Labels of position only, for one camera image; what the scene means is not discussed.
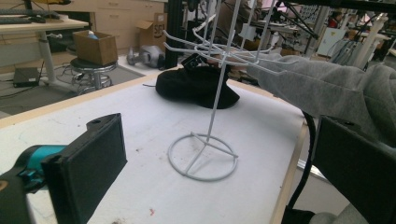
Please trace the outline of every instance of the white table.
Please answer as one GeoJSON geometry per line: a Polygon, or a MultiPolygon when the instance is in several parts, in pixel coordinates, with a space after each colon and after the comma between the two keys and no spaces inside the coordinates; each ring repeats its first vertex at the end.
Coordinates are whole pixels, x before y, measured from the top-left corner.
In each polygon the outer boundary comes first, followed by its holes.
{"type": "MultiPolygon", "coordinates": [[[[260,89],[229,83],[241,99],[217,111],[212,135],[239,159],[220,181],[189,179],[170,165],[171,143],[191,131],[206,133],[211,109],[165,100],[142,85],[155,84],[155,76],[1,119],[0,173],[32,145],[67,145],[88,121],[121,113],[128,163],[90,223],[280,223],[306,133],[304,118],[260,89]]],[[[29,199],[37,223],[56,223],[45,190],[29,199]]]]}
{"type": "Polygon", "coordinates": [[[75,88],[71,85],[56,79],[46,31],[82,28],[87,25],[88,23],[85,21],[74,21],[70,19],[48,21],[46,23],[0,25],[0,35],[35,33],[39,37],[38,42],[3,45],[0,48],[0,67],[15,63],[30,62],[42,58],[46,66],[47,77],[42,77],[41,80],[52,85],[63,86],[75,91],[75,88]]]}

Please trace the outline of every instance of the black cloth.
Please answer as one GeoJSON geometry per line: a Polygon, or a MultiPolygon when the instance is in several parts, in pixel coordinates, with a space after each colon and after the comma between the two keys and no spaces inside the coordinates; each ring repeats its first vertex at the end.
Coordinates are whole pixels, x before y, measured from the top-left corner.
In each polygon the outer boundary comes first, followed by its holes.
{"type": "MultiPolygon", "coordinates": [[[[231,107],[239,95],[227,86],[228,72],[221,82],[218,109],[231,107]]],[[[206,108],[213,108],[219,85],[220,70],[210,66],[193,69],[179,68],[158,75],[155,90],[170,100],[190,101],[206,108]]]]}

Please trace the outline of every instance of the gray sweatshirt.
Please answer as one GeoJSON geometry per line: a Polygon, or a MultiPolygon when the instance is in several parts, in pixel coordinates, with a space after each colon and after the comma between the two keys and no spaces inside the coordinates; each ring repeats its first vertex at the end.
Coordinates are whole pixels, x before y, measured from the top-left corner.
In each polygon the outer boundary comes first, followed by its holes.
{"type": "MultiPolygon", "coordinates": [[[[374,65],[366,72],[351,66],[309,61],[298,56],[262,55],[259,65],[276,72],[249,66],[247,73],[259,85],[311,116],[327,115],[349,120],[364,133],[396,147],[396,71],[374,65]]],[[[338,216],[319,213],[310,224],[365,224],[350,204],[338,216]]]]}

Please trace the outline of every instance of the gray floor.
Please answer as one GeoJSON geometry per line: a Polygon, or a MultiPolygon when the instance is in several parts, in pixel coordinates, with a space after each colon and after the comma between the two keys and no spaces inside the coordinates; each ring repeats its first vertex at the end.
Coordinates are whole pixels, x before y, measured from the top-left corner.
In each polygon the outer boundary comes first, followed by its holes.
{"type": "MultiPolygon", "coordinates": [[[[56,68],[55,73],[59,80],[71,83],[72,72],[67,66],[56,68]]],[[[107,74],[111,77],[113,85],[139,77],[121,68],[116,68],[107,74]]],[[[33,88],[14,88],[12,80],[2,80],[0,81],[0,111],[3,113],[0,113],[0,118],[2,114],[4,116],[4,113],[15,115],[77,96],[78,94],[74,91],[57,86],[46,86],[43,82],[33,88]]]]}
{"type": "MultiPolygon", "coordinates": [[[[396,58],[393,56],[388,56],[382,63],[396,69],[396,58]]],[[[59,67],[56,69],[56,74],[60,80],[70,82],[70,72],[66,70],[64,75],[63,73],[64,67],[59,67]]],[[[108,74],[111,76],[114,85],[138,78],[138,76],[133,75],[121,68],[117,68],[108,74]]],[[[3,80],[0,81],[0,118],[2,118],[2,116],[6,116],[7,114],[18,114],[72,97],[77,97],[77,94],[73,91],[68,91],[59,87],[45,86],[44,84],[40,83],[39,87],[32,89],[13,88],[12,81],[3,80]]],[[[306,159],[307,149],[308,142],[306,140],[301,156],[302,160],[306,159]]],[[[295,189],[297,186],[301,178],[301,174],[301,170],[297,170],[293,182],[293,189],[295,189]]],[[[316,213],[330,212],[337,215],[347,204],[348,201],[332,185],[326,181],[311,176],[308,179],[304,191],[299,197],[295,208],[311,210],[316,213]]]]}

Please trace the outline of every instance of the white wire rack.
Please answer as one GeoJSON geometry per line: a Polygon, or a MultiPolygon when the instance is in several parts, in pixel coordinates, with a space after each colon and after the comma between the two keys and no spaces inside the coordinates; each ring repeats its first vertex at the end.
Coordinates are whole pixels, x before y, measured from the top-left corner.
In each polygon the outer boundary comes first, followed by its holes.
{"type": "MultiPolygon", "coordinates": [[[[238,159],[237,154],[223,140],[212,136],[212,128],[213,128],[214,119],[215,119],[215,115],[216,115],[216,111],[217,111],[217,107],[218,107],[219,94],[221,92],[221,84],[222,84],[222,80],[224,78],[225,68],[226,68],[227,64],[235,65],[235,66],[253,66],[253,67],[261,69],[267,73],[277,74],[277,72],[268,70],[268,69],[259,65],[259,61],[264,60],[259,57],[260,53],[268,53],[270,51],[269,49],[262,50],[262,44],[264,42],[265,32],[267,31],[268,24],[270,23],[269,20],[272,15],[275,1],[276,0],[272,1],[268,16],[265,18],[265,26],[263,29],[263,34],[262,34],[262,37],[260,40],[260,44],[259,44],[257,50],[255,50],[255,51],[246,51],[243,49],[243,47],[245,45],[245,40],[246,40],[245,38],[243,38],[240,48],[235,48],[235,47],[231,46],[233,37],[235,35],[234,27],[236,24],[236,19],[237,19],[238,10],[239,10],[241,0],[237,0],[235,3],[235,6],[234,6],[233,19],[231,22],[231,29],[230,29],[227,45],[213,43],[213,40],[215,37],[215,31],[216,31],[217,24],[218,24],[218,17],[216,17],[215,15],[219,15],[219,9],[220,9],[219,6],[221,4],[221,0],[218,0],[218,2],[217,2],[216,14],[211,17],[207,16],[206,21],[202,25],[192,29],[193,34],[201,41],[201,43],[197,44],[197,43],[192,43],[190,41],[186,41],[183,39],[179,39],[179,38],[169,35],[168,33],[166,33],[166,31],[164,31],[165,35],[168,38],[176,40],[181,43],[184,43],[186,45],[192,46],[192,48],[189,48],[189,49],[177,49],[177,48],[172,48],[169,45],[167,45],[166,43],[164,43],[164,45],[166,46],[167,49],[170,49],[172,51],[178,51],[178,52],[197,53],[211,61],[218,62],[219,67],[221,68],[219,85],[218,85],[217,92],[216,92],[215,102],[213,105],[212,115],[211,115],[207,134],[191,132],[190,134],[187,134],[185,136],[181,136],[180,138],[178,138],[168,149],[168,159],[169,159],[170,163],[175,168],[175,170],[177,170],[182,175],[187,176],[192,179],[201,180],[201,181],[216,181],[216,180],[221,180],[221,179],[229,176],[235,170],[236,164],[237,164],[237,159],[238,159]],[[207,35],[208,27],[209,27],[208,24],[213,19],[214,19],[214,21],[213,21],[213,25],[212,25],[212,33],[211,33],[210,40],[208,41],[208,40],[204,39],[203,36],[207,35]],[[197,32],[200,31],[201,29],[203,29],[204,27],[205,27],[204,35],[199,36],[197,34],[197,32]],[[174,161],[174,157],[175,157],[174,150],[175,150],[176,145],[180,144],[180,142],[182,142],[183,140],[188,139],[188,138],[198,139],[198,141],[203,143],[203,146],[199,150],[197,150],[195,155],[192,156],[192,159],[189,161],[187,166],[184,168],[181,168],[174,161]],[[196,172],[191,171],[191,168],[198,161],[198,159],[203,155],[204,151],[209,150],[209,149],[218,150],[219,152],[223,153],[224,156],[227,156],[227,157],[231,156],[232,164],[225,166],[225,167],[227,167],[226,171],[215,174],[214,176],[211,174],[209,174],[209,176],[207,176],[207,175],[198,176],[196,174],[196,172]]],[[[215,1],[209,2],[209,8],[211,8],[211,5],[213,2],[215,2],[215,1]]],[[[254,0],[253,7],[250,10],[250,15],[248,17],[247,25],[250,25],[250,23],[251,23],[252,17],[254,15],[255,7],[256,7],[256,0],[254,0]]]]}

